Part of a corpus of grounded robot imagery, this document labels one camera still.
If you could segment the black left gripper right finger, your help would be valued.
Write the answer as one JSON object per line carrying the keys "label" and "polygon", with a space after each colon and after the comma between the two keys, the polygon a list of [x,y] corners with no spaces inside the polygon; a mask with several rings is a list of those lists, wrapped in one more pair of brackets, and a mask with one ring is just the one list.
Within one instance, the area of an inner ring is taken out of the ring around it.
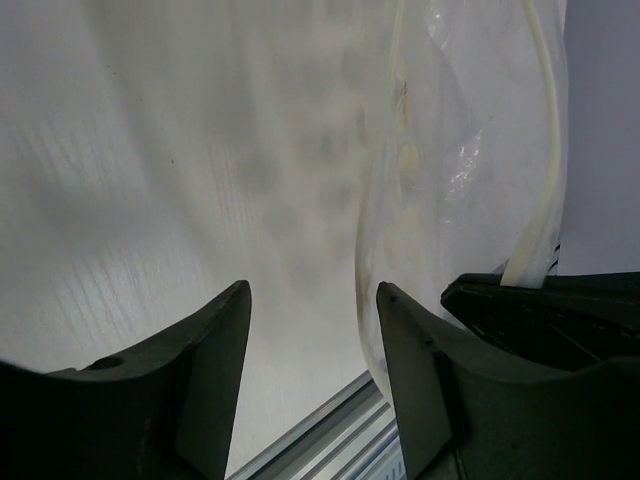
{"label": "black left gripper right finger", "polygon": [[639,362],[562,371],[454,327],[396,285],[377,290],[411,479],[635,479]]}

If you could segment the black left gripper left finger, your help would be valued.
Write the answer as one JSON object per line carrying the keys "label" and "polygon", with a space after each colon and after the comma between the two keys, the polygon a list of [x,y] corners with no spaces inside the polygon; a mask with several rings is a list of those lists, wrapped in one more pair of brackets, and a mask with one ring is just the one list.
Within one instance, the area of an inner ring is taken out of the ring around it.
{"label": "black left gripper left finger", "polygon": [[221,479],[250,326],[250,286],[82,370],[1,366],[5,479]]}

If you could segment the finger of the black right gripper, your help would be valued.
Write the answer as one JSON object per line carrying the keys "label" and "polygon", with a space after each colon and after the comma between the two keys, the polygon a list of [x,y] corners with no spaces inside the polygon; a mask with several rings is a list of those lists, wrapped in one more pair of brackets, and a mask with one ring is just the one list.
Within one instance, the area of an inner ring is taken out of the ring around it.
{"label": "finger of the black right gripper", "polygon": [[548,276],[540,289],[463,274],[441,305],[484,342],[537,364],[580,370],[639,356],[639,274]]}

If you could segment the clear zip top bag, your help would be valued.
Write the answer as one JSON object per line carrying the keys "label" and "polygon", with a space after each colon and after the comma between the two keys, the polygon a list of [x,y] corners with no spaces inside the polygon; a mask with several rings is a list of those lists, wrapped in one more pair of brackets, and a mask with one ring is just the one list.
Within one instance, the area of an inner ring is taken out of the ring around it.
{"label": "clear zip top bag", "polygon": [[559,256],[568,151],[563,1],[396,1],[357,232],[358,329],[391,393],[376,291],[434,313],[465,273],[538,288]]}

